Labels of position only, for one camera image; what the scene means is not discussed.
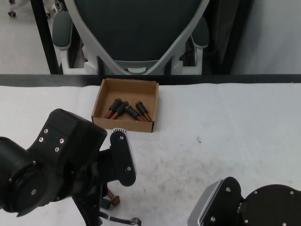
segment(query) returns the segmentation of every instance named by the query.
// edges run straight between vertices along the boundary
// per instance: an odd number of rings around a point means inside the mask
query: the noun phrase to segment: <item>copper bolt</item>
[[[134,108],[132,108],[132,106],[126,107],[126,113],[128,113],[130,116],[132,116],[136,120],[145,121],[143,118],[140,117],[140,114]]]
[[[141,101],[136,103],[136,108],[140,111],[140,113],[146,117],[147,121],[151,121],[150,116],[148,115],[148,110],[145,108]]]
[[[117,98],[114,103],[109,107],[109,112],[105,115],[105,119],[108,119],[112,116],[114,112],[118,109],[118,107],[121,105],[122,100],[120,98]]]
[[[111,119],[113,119],[113,120],[117,119],[120,115],[122,115],[125,112],[125,110],[126,110],[126,106],[128,106],[128,102],[127,101],[123,101],[121,103],[121,105],[117,108],[115,114],[112,116]]]
[[[145,121],[143,118],[141,118],[141,116],[137,116],[137,119],[138,119],[139,121]]]
[[[112,118],[111,118],[111,119],[113,119],[113,120],[114,120],[114,119],[117,119],[117,118],[118,118],[118,116],[119,116],[119,115],[118,115],[118,113],[116,112],[116,113],[115,113],[115,114],[112,116]]]
[[[147,121],[151,121],[151,118],[147,113],[144,113],[144,116],[146,117]]]
[[[108,119],[113,114],[113,110],[109,110],[109,112],[105,115],[105,119]]]
[[[114,195],[109,189],[108,189],[108,197],[111,199],[111,205],[118,206],[120,203],[120,197],[119,195]]]

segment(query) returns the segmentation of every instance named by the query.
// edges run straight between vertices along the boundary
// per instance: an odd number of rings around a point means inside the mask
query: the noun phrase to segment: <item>white floor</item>
[[[49,10],[53,3],[49,0]],[[31,4],[16,10],[16,18],[8,15],[9,6],[0,1],[0,74],[50,74]]]

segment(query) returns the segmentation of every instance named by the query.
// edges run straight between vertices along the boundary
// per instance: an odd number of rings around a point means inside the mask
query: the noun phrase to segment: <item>black table edge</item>
[[[299,74],[257,74],[257,75],[0,75],[0,86],[11,87],[61,87],[100,86],[102,79],[121,78],[157,81],[160,85],[189,85],[200,83],[301,83]]]

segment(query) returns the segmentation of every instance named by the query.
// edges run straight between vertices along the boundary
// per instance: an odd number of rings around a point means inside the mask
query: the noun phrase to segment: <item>chair wheel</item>
[[[8,14],[10,15],[10,17],[16,17],[16,12],[14,11],[8,12]]]

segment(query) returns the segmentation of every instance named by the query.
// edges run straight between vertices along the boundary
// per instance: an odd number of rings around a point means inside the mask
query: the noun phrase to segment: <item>wall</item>
[[[301,73],[301,1],[254,0],[232,74]]]

